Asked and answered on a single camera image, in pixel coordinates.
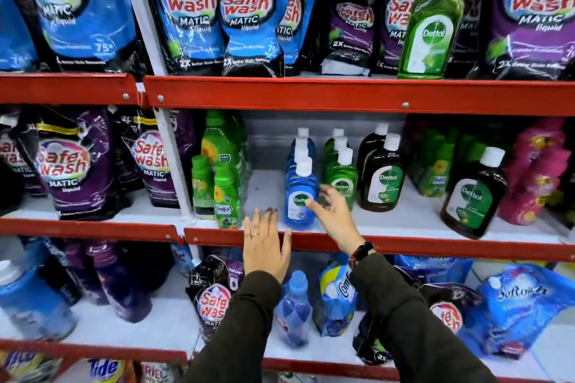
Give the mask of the person's right hand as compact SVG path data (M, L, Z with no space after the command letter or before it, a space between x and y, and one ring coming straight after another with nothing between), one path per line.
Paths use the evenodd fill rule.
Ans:
M320 222L338 248L350 256L365 239L358 232L345 198L331 185L320 185L320 196L329 205L329 220Z

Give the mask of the person's left hand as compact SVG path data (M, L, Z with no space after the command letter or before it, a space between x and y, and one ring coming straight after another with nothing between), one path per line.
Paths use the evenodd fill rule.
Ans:
M251 220L251 243L243 245L243 263L245 274L265 271L271 274L280 284L284 282L290 261L281 261L281 244L278 231L278 211L271 208L269 241L261 241L261 215L255 209Z

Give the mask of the person's right forearm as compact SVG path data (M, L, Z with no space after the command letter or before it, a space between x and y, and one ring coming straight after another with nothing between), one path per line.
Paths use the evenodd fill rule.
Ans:
M384 255L370 250L356 261L350 280L366 299L401 383L499 383Z

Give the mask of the blue antiseptic bottle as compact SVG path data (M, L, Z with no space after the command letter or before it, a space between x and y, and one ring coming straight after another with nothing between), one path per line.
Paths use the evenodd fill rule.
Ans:
M295 172L286 175L284 222L295 231L313 227L316 216L305 205L308 198L318 200L320 181L313 171L313 160L300 161Z
M306 136L296 137L290 148L290 153L288 158L293 158L296 152L303 152L304 155L309 156L312 159L316 158L316 147L314 141Z
M313 139L311 138L310 133L309 133L309 128L308 127L298 127L297 136L294 139L294 142L292 142L292 147L303 145L304 140L306 141L306 146L307 146L309 151L315 151L316 150L315 142L313 141Z
M298 162L300 161L311 161L312 158L309 156L309 150L307 145L301 145L294 147L293 152L289 155L286 167L286 175L295 172Z

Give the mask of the blue conditioner bottle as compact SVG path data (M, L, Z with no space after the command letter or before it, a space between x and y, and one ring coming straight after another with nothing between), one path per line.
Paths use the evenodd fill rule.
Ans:
M275 313L278 337L291 349L301 349L309 343L313 310L308 299L305 273L294 271L282 290L284 294Z

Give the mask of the blue conditioner pouch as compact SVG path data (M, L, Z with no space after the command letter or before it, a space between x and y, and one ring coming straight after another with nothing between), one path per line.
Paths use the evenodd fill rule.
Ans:
M420 284L463 284L474 260L448 256L395 255L394 266L408 281Z
M333 254L319 275L320 299L313 306L313 322L322 338L341 336L353 319L358 293L351 284L349 256Z

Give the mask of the cluster of green flower-label bottles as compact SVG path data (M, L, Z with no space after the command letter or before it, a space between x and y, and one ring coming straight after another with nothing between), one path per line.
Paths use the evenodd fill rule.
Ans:
M484 137L455 125L428 127L415 145L408 176L419 195L442 198L452 175L467 163L478 161L486 147Z

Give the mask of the dark purple conditioner bottle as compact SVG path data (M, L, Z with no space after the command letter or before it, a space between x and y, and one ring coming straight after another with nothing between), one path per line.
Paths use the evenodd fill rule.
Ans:
M43 238L50 253L66 268L84 299L96 306L109 305L87 247L80 239Z
M128 268L116 243L91 241L86 253L93 260L103 291L116 315L129 323L144 320L152 310L151 296Z

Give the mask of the large brown antiseptic bottle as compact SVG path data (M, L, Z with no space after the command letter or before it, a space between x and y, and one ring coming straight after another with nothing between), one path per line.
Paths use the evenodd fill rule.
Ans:
M456 174L440 212L447 227L472 240L485 235L508 191L501 166L505 155L502 148L486 147L478 161L465 164Z

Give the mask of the blue detergent pouch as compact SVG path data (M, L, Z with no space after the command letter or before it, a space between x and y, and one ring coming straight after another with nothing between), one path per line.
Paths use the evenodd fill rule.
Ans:
M219 16L228 38L225 77L284 77L284 52L277 28L289 0L219 0Z
M311 20L315 0L288 0L277 38L284 53L285 77L299 75L299 56Z
M0 0L0 72L30 72L38 60L24 17L14 0Z
M33 4L60 72L146 73L131 0L33 0Z
M219 0L148 0L171 75L221 76L226 36Z

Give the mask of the orange detergent packet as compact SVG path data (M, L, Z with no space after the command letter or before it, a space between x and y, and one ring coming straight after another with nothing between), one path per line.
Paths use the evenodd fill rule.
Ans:
M123 359L87 359L89 383L137 383L132 361Z

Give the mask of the light blue softener pouch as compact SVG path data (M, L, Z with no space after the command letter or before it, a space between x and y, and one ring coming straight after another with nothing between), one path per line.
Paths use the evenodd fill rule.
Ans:
M479 358L520 359L563 311L575 308L575 280L535 263L507 263L479 280L458 336Z

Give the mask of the yellow detergent packet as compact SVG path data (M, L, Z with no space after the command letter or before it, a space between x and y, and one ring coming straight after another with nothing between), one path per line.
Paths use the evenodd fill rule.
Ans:
M11 383L52 383L62 359L41 352L0 350L0 370Z

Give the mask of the white shelf upright post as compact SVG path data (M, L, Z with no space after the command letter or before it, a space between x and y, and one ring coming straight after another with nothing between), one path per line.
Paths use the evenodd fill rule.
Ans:
M148 0L131 0L131 4L145 46L147 59L151 66L152 75L168 75L169 72L167 71L159 34ZM195 225L197 216L194 213L190 193L185 182L183 165L179 156L175 132L171 124L170 109L159 106L163 101L163 96L157 97L153 95L148 82L140 82L136 86L143 91L144 99L148 105L152 106L156 117L179 203L180 219L176 220L175 224L179 236L178 244L187 244L184 229Z

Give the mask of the red shelf edge rail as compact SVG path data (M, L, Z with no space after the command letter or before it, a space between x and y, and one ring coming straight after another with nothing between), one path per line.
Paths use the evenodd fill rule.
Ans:
M156 108L575 117L575 82L344 77L144 78Z
M148 105L132 75L103 73L0 73L0 104Z
M186 363L189 355L182 350L161 350L139 347L97 346L91 344L21 341L0 338L0 350L41 352L57 358L109 358L138 362Z
M366 239L383 254L575 263L575 244L374 235ZM188 227L179 241L192 246L241 247L244 231Z
M170 241L183 243L176 227L110 221L69 221L0 218L0 235L47 236L117 241Z

